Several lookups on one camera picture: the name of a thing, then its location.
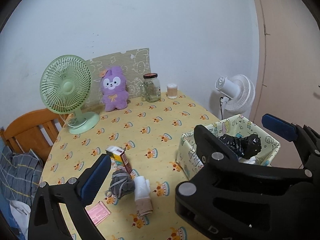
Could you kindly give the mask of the black plastic bag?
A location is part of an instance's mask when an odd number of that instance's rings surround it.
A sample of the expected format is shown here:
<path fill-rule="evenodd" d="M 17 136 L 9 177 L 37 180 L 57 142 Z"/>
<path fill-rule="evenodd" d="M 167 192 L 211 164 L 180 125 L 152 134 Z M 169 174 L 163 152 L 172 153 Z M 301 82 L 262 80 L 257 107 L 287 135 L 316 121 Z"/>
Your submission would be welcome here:
<path fill-rule="evenodd" d="M 250 159 L 261 152 L 261 140 L 257 134 L 251 134 L 247 137 L 233 137 L 224 134 L 219 137 L 230 150 L 232 150 L 239 158 Z"/>

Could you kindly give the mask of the pink tissue pack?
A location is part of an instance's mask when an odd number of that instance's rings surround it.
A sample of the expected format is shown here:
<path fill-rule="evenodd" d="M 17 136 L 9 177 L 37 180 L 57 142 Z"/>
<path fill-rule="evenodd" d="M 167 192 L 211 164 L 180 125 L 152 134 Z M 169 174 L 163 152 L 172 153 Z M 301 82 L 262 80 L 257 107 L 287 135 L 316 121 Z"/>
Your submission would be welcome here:
<path fill-rule="evenodd" d="M 104 219 L 106 219 L 111 211 L 106 207 L 103 202 L 98 202 L 95 206 L 86 210 L 90 219 L 94 223 L 94 225 L 100 224 Z"/>

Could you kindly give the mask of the yellow cartoon storage box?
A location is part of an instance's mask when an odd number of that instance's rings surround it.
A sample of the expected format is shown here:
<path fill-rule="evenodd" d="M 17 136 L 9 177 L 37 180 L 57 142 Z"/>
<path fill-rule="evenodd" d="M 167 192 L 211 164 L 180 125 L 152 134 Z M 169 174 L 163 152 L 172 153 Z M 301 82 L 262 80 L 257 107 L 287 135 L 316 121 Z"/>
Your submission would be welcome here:
<path fill-rule="evenodd" d="M 240 114 L 209 124 L 206 129 L 232 150 L 241 163 L 269 166 L 280 150 L 279 141 Z M 196 148 L 194 131 L 182 134 L 176 162 L 188 179 L 204 166 Z"/>

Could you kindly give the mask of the grey drawstring pouch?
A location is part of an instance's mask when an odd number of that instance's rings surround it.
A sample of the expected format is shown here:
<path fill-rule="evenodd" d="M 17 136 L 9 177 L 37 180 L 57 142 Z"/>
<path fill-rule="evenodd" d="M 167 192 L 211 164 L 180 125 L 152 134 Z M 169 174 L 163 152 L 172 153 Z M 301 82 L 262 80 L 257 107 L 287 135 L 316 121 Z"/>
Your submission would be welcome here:
<path fill-rule="evenodd" d="M 121 199 L 123 196 L 133 193 L 135 188 L 135 182 L 129 173 L 124 170 L 116 170 L 112 173 L 110 186 L 105 192 L 105 196 L 114 196 Z"/>

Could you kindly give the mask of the white cloth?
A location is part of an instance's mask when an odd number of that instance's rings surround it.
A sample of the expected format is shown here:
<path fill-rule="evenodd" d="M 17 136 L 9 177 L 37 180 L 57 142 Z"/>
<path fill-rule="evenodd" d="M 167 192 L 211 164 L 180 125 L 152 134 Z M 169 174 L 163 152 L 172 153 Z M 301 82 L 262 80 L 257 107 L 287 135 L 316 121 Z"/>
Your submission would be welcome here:
<path fill-rule="evenodd" d="M 150 182 L 144 176 L 138 176 L 135 182 L 135 205 L 140 216 L 147 216 L 153 212 L 152 201 L 150 198 Z"/>
<path fill-rule="evenodd" d="M 24 239 L 28 239 L 28 228 L 31 208 L 24 202 L 17 200 L 10 201 L 11 214 L 16 220 Z"/>

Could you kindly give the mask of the white cloth on bed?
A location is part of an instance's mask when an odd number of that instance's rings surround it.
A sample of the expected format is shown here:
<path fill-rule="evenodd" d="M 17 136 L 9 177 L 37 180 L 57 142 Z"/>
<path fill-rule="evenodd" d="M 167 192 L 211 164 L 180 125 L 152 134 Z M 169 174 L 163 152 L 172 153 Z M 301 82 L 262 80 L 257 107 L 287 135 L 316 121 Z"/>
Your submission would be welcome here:
<path fill-rule="evenodd" d="M 11 214 L 16 220 L 24 239 L 28 239 L 28 228 L 31 208 L 24 202 L 17 200 L 10 201 Z"/>

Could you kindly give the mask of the blue plaid pillow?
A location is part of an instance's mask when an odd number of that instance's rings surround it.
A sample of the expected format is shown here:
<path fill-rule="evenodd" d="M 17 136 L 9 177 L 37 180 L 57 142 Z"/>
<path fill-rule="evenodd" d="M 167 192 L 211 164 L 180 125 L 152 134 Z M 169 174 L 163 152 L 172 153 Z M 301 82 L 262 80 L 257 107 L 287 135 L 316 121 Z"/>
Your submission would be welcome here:
<path fill-rule="evenodd" d="M 18 154 L 5 146 L 1 152 L 1 193 L 4 198 L 32 206 L 42 171 L 43 162 L 33 150 Z"/>

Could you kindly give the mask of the white standing fan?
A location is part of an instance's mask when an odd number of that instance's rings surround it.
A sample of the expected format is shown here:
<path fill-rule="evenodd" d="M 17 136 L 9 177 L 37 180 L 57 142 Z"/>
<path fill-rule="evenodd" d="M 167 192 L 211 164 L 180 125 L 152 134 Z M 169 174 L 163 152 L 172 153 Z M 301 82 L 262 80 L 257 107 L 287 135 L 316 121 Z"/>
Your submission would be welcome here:
<path fill-rule="evenodd" d="M 243 114 L 251 108 L 255 99 L 255 86 L 245 75 L 219 77 L 215 89 L 222 94 L 220 98 L 221 118 L 226 112 L 231 115 Z"/>

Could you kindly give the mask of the yellow cartoon tablecloth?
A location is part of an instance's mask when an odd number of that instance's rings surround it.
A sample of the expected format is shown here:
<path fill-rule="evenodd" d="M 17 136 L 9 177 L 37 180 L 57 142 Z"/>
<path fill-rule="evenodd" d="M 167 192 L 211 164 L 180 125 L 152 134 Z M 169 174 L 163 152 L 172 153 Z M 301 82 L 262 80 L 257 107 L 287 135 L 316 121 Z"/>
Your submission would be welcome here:
<path fill-rule="evenodd" d="M 153 212 L 137 214 L 135 198 L 106 196 L 107 177 L 94 203 L 110 212 L 98 229 L 106 239 L 203 239 L 175 212 L 175 187 L 186 177 L 176 163 L 181 135 L 198 124 L 207 125 L 216 117 L 191 98 L 180 93 L 170 100 L 162 96 L 155 103 L 134 98 L 121 111 L 106 112 L 97 107 L 100 121 L 81 135 L 61 129 L 42 172 L 50 185 L 63 184 L 93 165 L 109 146 L 125 150 L 132 177 L 144 176 L 150 182 Z"/>

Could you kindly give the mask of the wooden bed headboard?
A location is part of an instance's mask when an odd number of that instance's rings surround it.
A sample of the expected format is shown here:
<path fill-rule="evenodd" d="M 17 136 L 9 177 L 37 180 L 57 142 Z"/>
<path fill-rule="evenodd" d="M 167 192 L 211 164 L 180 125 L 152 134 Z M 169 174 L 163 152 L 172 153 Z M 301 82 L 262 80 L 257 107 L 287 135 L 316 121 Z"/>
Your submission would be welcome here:
<path fill-rule="evenodd" d="M 18 117 L 7 129 L 1 128 L 1 139 L 15 153 L 32 150 L 46 161 L 53 144 L 60 139 L 56 124 L 64 127 L 67 118 L 67 114 L 58 115 L 48 109 L 35 110 Z"/>

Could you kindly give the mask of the cotton swab container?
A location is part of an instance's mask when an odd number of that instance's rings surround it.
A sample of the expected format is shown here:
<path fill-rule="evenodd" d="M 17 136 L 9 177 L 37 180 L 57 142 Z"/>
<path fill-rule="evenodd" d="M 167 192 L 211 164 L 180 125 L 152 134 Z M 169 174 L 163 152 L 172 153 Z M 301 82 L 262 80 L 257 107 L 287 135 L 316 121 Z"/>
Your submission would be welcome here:
<path fill-rule="evenodd" d="M 169 99 L 176 99 L 178 93 L 178 87 L 174 83 L 167 84 L 167 97 Z"/>

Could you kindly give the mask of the glass jar black lid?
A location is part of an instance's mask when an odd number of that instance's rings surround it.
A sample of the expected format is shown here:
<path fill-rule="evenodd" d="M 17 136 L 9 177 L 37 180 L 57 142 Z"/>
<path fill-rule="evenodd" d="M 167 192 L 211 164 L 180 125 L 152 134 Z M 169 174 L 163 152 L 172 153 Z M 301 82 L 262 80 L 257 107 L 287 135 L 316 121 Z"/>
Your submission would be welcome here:
<path fill-rule="evenodd" d="M 161 99 L 161 87 L 157 73 L 143 75 L 143 82 L 140 85 L 143 99 L 147 102 L 156 102 Z"/>

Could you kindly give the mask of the green desk fan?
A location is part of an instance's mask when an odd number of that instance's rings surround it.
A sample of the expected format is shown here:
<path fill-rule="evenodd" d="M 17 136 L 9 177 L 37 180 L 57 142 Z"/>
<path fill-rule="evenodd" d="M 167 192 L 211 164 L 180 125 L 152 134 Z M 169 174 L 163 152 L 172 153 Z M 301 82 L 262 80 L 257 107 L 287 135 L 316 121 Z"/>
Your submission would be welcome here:
<path fill-rule="evenodd" d="M 95 112 L 83 112 L 91 91 L 92 77 L 85 60 L 75 55 L 54 59 L 44 70 L 40 81 L 40 96 L 44 105 L 61 116 L 69 133 L 89 131 L 100 120 Z"/>

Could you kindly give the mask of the purple plush bunny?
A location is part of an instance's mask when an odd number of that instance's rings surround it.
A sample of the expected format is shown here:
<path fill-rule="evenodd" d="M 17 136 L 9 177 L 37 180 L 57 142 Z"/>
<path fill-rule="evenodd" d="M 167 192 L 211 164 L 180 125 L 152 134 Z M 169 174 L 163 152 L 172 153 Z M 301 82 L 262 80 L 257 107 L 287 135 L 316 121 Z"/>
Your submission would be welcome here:
<path fill-rule="evenodd" d="M 100 88 L 106 112 L 116 109 L 121 110 L 127 107 L 129 93 L 126 90 L 126 78 L 121 66 L 113 66 L 106 70 L 101 78 Z"/>

